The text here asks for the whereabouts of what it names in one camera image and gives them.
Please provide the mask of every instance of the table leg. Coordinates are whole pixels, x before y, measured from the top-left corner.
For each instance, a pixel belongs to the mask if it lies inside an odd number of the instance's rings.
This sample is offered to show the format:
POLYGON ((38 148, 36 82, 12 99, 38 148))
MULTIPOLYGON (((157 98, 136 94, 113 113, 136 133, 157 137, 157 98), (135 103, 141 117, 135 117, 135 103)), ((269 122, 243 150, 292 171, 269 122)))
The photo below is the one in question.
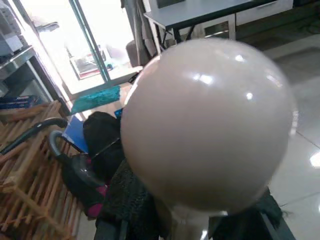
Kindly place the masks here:
POLYGON ((180 36, 180 32, 176 28, 173 29, 173 37, 175 39, 176 44, 179 44, 179 43, 182 42, 182 39, 181 39, 181 36, 180 36))

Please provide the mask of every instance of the gray table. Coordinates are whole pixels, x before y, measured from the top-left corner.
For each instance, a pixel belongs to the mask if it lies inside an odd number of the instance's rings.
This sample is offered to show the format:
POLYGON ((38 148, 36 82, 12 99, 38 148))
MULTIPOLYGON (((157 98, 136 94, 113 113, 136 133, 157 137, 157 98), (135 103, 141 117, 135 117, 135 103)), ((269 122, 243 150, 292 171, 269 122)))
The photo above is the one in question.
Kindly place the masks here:
POLYGON ((191 27, 185 40, 191 38, 195 25, 255 8, 276 0, 200 0, 183 1, 160 9, 146 12, 144 16, 155 24, 160 47, 165 49, 166 34, 173 30, 176 43, 182 42, 180 29, 191 27), (160 28, 165 34, 162 39, 160 28))

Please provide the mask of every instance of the white sphere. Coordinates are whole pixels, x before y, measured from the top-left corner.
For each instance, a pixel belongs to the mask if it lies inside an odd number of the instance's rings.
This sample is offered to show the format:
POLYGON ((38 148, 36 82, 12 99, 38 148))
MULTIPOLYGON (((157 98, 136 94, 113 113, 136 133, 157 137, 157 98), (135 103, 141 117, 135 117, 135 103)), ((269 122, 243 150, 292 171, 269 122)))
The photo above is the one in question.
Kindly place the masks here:
POLYGON ((288 145, 294 104, 287 79, 236 41, 191 40, 153 59, 121 121, 132 171, 157 198, 228 214, 265 191, 288 145))

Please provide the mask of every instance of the teal mat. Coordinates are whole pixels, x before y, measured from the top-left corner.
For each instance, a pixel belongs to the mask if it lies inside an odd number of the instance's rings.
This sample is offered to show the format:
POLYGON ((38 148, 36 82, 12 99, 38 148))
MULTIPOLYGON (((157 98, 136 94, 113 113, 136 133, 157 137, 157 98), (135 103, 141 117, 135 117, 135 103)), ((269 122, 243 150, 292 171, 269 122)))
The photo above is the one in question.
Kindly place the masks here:
POLYGON ((79 97, 74 101, 71 114, 83 112, 102 105, 116 102, 120 99, 120 86, 114 86, 103 91, 79 97))

